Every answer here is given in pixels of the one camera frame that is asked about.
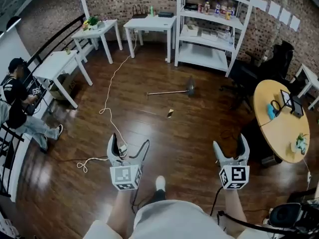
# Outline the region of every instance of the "white table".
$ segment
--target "white table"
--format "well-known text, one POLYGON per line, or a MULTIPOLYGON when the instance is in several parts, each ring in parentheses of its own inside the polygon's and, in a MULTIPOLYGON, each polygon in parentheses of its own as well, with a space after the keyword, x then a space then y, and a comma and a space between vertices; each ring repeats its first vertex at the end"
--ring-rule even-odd
POLYGON ((78 105, 62 87, 61 83, 58 81, 58 76, 63 72, 63 69, 70 64, 73 60, 76 60, 85 80, 91 86, 93 85, 90 77, 85 71, 84 66, 82 65, 81 59, 77 55, 76 50, 71 50, 71 53, 68 55, 65 51, 56 51, 52 52, 43 63, 34 71, 33 76, 36 77, 39 82, 44 86, 44 88, 50 92, 50 89, 47 84, 43 82, 43 79, 48 79, 53 81, 56 86, 59 88, 61 93, 65 98, 71 103, 74 108, 78 108, 78 105))
MULTIPOLYGON (((305 75, 308 79, 308 83, 305 85, 303 90, 298 94, 298 97, 300 98, 303 96, 311 87, 315 87, 317 90, 319 90, 319 81, 318 81, 318 76, 310 70, 307 66, 304 64, 301 64, 301 67, 299 68, 298 72, 296 73, 296 77, 299 76, 301 71, 305 72, 305 75)), ((314 105, 319 101, 319 96, 313 101, 313 103, 308 107, 308 110, 310 110, 314 105)))
POLYGON ((167 31, 167 63, 170 63, 170 51, 171 51, 171 32, 173 30, 173 49, 175 49, 176 40, 176 16, 172 18, 165 18, 148 15, 146 18, 132 18, 129 22, 124 25, 126 37, 129 43, 131 57, 134 58, 134 49, 132 39, 130 36, 130 29, 136 29, 139 31, 140 45, 143 45, 142 31, 156 31, 164 32, 167 31))
POLYGON ((74 35, 72 35, 72 38, 74 39, 76 47, 78 48, 78 50, 79 50, 79 52, 80 52, 80 54, 85 62, 87 62, 87 59, 82 51, 79 40, 91 39, 91 38, 101 38, 104 49, 105 49, 105 53, 109 59, 109 63, 113 64, 110 50, 109 50, 108 44, 107 44, 106 39, 105 39, 105 33, 107 31, 109 31, 112 27, 115 28, 116 38, 118 40, 120 50, 123 50, 117 19, 109 19, 109 20, 105 20, 105 21, 99 23, 98 29, 96 29, 96 30, 87 29, 84 31, 81 29, 81 30, 77 31, 74 35))

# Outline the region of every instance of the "bottle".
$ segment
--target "bottle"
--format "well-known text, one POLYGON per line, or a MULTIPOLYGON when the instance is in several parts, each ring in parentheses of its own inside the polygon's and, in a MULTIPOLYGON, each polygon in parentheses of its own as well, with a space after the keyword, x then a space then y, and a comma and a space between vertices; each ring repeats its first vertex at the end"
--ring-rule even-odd
POLYGON ((231 36, 231 34, 230 34, 229 37, 228 37, 228 43, 229 43, 229 45, 231 45, 231 46, 233 46, 233 44, 234 44, 234 37, 231 36))
POLYGON ((64 44, 64 50, 65 50, 66 54, 70 55, 71 51, 65 44, 64 44))
POLYGON ((202 8, 201 3, 199 3, 199 4, 198 4, 198 8, 197 8, 197 11, 198 11, 199 13, 201 13, 201 8, 202 8))
POLYGON ((224 40, 225 40, 225 41, 228 41, 230 37, 231 37, 230 26, 227 26, 227 27, 226 27, 226 30, 225 30, 224 40))
POLYGON ((234 18, 235 17, 235 11, 236 11, 236 8, 235 8, 235 6, 232 6, 232 8, 231 8, 231 18, 234 18))
POLYGON ((225 15, 227 12, 227 1, 223 1, 220 7, 220 13, 225 15))
POLYGON ((210 8, 209 1, 208 1, 208 0, 206 0, 205 5, 204 5, 204 8, 205 8, 205 13, 208 14, 208 10, 209 10, 209 8, 210 8))
POLYGON ((230 20, 230 17, 231 17, 231 7, 228 7, 228 10, 226 12, 226 19, 230 20))
POLYGON ((216 15, 216 16, 219 16, 219 13, 220 13, 220 4, 217 3, 217 4, 216 4, 216 7, 215 7, 215 15, 216 15))

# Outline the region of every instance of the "table leg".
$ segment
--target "table leg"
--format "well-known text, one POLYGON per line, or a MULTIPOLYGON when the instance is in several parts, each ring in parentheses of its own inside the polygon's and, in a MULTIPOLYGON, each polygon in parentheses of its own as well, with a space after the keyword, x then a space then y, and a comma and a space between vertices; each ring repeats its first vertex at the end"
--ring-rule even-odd
POLYGON ((302 70, 303 70, 303 65, 301 65, 301 67, 299 68, 299 70, 297 71, 297 73, 295 74, 295 76, 298 77, 302 70))
POLYGON ((96 43, 96 39, 95 39, 95 38, 91 38, 90 40, 91 40, 91 42, 93 43, 93 46, 94 46, 95 50, 98 50, 99 46, 98 46, 98 44, 96 43))
POLYGON ((112 60, 112 57, 111 57, 111 53, 110 53, 108 44, 106 43, 105 35, 102 34, 102 35, 101 35, 101 39, 102 39, 102 43, 103 43, 103 46, 104 46, 104 49, 105 49, 105 53, 106 53, 106 55, 108 56, 109 63, 110 63, 110 64, 113 64, 113 60, 112 60))
POLYGON ((173 49, 175 50, 175 42, 176 42, 176 21, 173 24, 173 49))
POLYGON ((170 51, 171 51, 171 29, 167 30, 167 63, 170 63, 170 51))
POLYGON ((61 83, 58 81, 57 78, 53 79, 54 83, 56 84, 56 86, 58 87, 58 89, 62 92, 62 94, 65 96, 65 98, 71 103, 71 105, 77 109, 78 105, 74 102, 74 100, 70 97, 70 95, 66 92, 66 90, 64 89, 64 87, 61 85, 61 83))
POLYGON ((128 44, 129 44, 129 48, 130 48, 131 57, 135 58, 132 39, 131 39, 131 35, 130 35, 130 30, 127 27, 125 27, 125 33, 126 33, 126 39, 128 40, 128 44))
POLYGON ((79 66, 79 68, 80 68, 80 70, 81 70, 81 72, 82 72, 82 74, 83 74, 85 80, 88 82, 88 84, 89 84, 90 86, 93 85, 93 83, 92 83, 92 81, 91 81, 91 79, 90 79, 88 73, 85 71, 85 68, 84 68, 84 66, 83 66, 83 64, 82 64, 82 62, 81 62, 81 60, 79 59, 79 57, 78 57, 78 56, 75 56, 75 60, 76 60, 76 63, 78 64, 78 66, 79 66))
POLYGON ((312 107, 315 106, 315 104, 319 101, 319 96, 312 102, 311 105, 309 105, 308 110, 310 110, 312 107))
POLYGON ((49 89, 48 85, 47 85, 41 78, 36 78, 36 79, 39 81, 39 83, 41 83, 41 85, 42 85, 48 92, 50 92, 50 89, 49 89))
POLYGON ((81 45, 80 45, 78 39, 74 39, 74 42, 75 42, 76 47, 78 48, 78 51, 79 51, 79 53, 80 53, 82 59, 84 60, 84 62, 85 62, 85 63, 88 62, 88 60, 86 59, 86 57, 85 57, 85 55, 84 55, 84 53, 83 53, 82 47, 81 47, 81 45))
POLYGON ((119 26, 118 26, 117 22, 115 23, 114 28, 115 28, 116 38, 117 38, 118 43, 119 43, 119 48, 120 48, 120 50, 123 50, 121 36, 120 36, 120 32, 119 32, 119 26))
POLYGON ((142 37, 142 31, 139 30, 139 39, 140 39, 140 45, 143 46, 144 43, 143 43, 143 37, 142 37))
POLYGON ((301 90, 301 92, 298 94, 298 97, 302 97, 311 87, 311 82, 308 82, 307 85, 305 85, 304 89, 301 90))

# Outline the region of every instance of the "round wooden table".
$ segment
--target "round wooden table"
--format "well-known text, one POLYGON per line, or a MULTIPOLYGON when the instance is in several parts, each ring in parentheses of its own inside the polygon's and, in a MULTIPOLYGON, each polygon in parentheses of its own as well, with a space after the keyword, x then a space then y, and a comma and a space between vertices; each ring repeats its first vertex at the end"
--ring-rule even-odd
POLYGON ((273 152, 283 161, 297 163, 305 157, 309 149, 310 130, 308 119, 305 110, 304 115, 299 119, 290 114, 290 108, 285 107, 281 110, 278 117, 269 122, 267 104, 270 104, 272 100, 279 101, 282 98, 280 90, 289 93, 288 89, 279 82, 273 80, 260 82, 254 93, 255 115, 259 127, 263 125, 260 127, 260 130, 273 152), (296 142, 300 133, 307 134, 308 145, 305 155, 302 155, 300 152, 293 153, 290 147, 290 143, 296 142))

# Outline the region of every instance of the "black railing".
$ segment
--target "black railing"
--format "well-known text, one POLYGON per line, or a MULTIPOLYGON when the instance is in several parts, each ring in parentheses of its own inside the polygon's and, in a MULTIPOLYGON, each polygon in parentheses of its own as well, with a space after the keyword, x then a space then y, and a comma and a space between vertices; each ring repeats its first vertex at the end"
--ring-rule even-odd
MULTIPOLYGON (((53 35, 42 47, 40 47, 29 59, 27 62, 27 66, 24 70, 24 77, 21 81, 23 85, 26 87, 29 94, 32 94, 32 90, 35 88, 40 88, 40 95, 39 99, 36 101, 34 105, 27 105, 24 107, 24 112, 28 115, 33 115, 35 113, 36 108, 40 104, 41 100, 43 99, 44 95, 46 94, 46 89, 41 86, 41 84, 37 81, 35 77, 33 77, 34 71, 43 63, 43 61, 53 52, 57 50, 63 50, 65 46, 69 47, 73 42, 73 39, 69 38, 75 31, 77 31, 84 22, 85 15, 81 15, 77 17, 75 20, 67 24, 63 27, 60 31, 58 31, 55 35, 53 35), (67 40, 65 46, 61 48, 61 44, 67 40), (36 67, 30 71, 28 66, 31 63, 36 63, 36 67)), ((84 48, 88 43, 91 43, 90 40, 81 40, 80 44, 81 47, 84 48)), ((8 76, 2 81, 1 85, 3 85, 8 79, 8 76)), ((0 127, 1 132, 5 132, 4 138, 0 137, 0 195, 10 197, 11 195, 8 193, 10 178, 11 178, 11 171, 13 167, 13 163, 15 160, 15 155, 18 149, 20 142, 24 141, 22 135, 18 135, 13 132, 10 128, 5 126, 4 124, 0 127)))

